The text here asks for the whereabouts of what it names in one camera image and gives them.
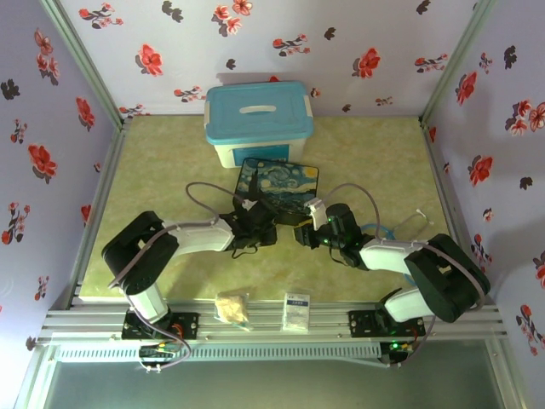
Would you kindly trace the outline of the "starry night print pad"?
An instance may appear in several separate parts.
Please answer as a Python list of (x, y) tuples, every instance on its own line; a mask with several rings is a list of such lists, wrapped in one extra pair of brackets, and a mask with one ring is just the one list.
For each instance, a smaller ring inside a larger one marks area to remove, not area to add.
[(235, 193), (252, 201), (266, 199), (279, 216), (303, 218), (308, 215), (305, 203), (317, 195), (318, 177), (317, 167), (246, 158)]

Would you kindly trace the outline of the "light blue tube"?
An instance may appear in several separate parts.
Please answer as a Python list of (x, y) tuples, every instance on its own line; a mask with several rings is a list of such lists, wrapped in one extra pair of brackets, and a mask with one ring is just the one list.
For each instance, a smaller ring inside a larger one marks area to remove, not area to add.
[[(363, 233), (372, 234), (376, 230), (376, 224), (372, 224), (372, 223), (364, 224), (363, 226), (360, 227), (360, 229), (362, 230)], [(392, 229), (390, 229), (390, 228), (380, 226), (379, 231), (384, 235), (384, 237), (386, 239), (390, 239), (390, 240), (395, 240), (396, 239), (396, 237), (394, 235), (394, 231)], [(406, 276), (405, 280), (411, 286), (416, 285), (415, 281), (410, 276)]]

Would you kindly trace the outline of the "white paper sachet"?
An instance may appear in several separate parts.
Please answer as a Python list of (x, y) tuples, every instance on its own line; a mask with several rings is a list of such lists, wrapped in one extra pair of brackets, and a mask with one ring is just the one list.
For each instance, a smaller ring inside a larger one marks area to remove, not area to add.
[(282, 330), (308, 332), (310, 323), (310, 301), (308, 294), (287, 292), (284, 296)]

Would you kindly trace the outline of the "aluminium frame corner post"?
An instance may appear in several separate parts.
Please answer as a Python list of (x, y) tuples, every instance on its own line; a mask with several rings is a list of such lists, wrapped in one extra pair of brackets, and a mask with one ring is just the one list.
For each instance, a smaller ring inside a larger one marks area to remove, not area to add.
[(497, 1), (498, 0), (478, 0), (478, 2), (476, 2), (472, 16), (463, 31), (437, 86), (428, 100), (422, 115), (419, 117), (419, 123), (421, 125), (427, 123), (435, 109), (438, 107), (444, 94), (447, 92), (450, 82), (455, 77), (456, 70), (464, 62), (466, 54), (472, 47), (474, 40), (484, 28), (485, 22)]
[(106, 83), (90, 58), (89, 52), (85, 48), (82, 39), (60, 0), (39, 0), (39, 2), (52, 20), (57, 32), (66, 44), (109, 119), (118, 130), (122, 129), (124, 123), (122, 115), (118, 112), (112, 95), (106, 87)]

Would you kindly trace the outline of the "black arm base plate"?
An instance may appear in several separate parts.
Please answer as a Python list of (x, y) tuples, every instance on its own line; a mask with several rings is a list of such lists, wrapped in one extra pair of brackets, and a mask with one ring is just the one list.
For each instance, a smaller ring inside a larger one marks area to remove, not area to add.
[(397, 322), (381, 310), (353, 310), (347, 313), (351, 337), (423, 337), (422, 318)]
[[(188, 312), (169, 312), (155, 326), (186, 340), (195, 340), (198, 333), (199, 314)], [(134, 311), (124, 317), (121, 332), (123, 340), (166, 339), (167, 336), (143, 323)]]

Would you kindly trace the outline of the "aluminium rail frame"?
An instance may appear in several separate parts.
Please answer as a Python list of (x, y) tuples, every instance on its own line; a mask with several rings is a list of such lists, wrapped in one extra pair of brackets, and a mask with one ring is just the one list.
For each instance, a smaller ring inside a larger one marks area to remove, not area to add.
[[(214, 303), (205, 300), (174, 302), (174, 312), (199, 314), (196, 343), (350, 343), (348, 313), (370, 310), (369, 302), (311, 302), (307, 333), (281, 330), (283, 303), (253, 301), (248, 305), (252, 331), (221, 323), (214, 318)], [(129, 305), (121, 298), (84, 297), (68, 310), (50, 310), (38, 343), (116, 342), (121, 339), (123, 321)], [(464, 314), (449, 324), (436, 320), (430, 341), (505, 339), (507, 328), (499, 309), (486, 305), (479, 311)]]

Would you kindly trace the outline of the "storage box with blue lid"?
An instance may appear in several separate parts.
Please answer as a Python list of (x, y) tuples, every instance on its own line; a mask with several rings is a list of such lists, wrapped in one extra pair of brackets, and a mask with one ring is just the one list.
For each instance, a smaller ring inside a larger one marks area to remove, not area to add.
[(313, 112), (299, 81), (232, 84), (209, 89), (204, 129), (224, 168), (246, 158), (296, 162), (313, 134)]

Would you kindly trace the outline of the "plastic bag with beige contents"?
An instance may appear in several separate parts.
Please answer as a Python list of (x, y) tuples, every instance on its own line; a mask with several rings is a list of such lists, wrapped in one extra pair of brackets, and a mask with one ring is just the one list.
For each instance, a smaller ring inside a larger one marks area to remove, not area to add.
[(243, 331), (253, 329), (248, 312), (249, 294), (245, 292), (224, 291), (215, 297), (215, 319)]

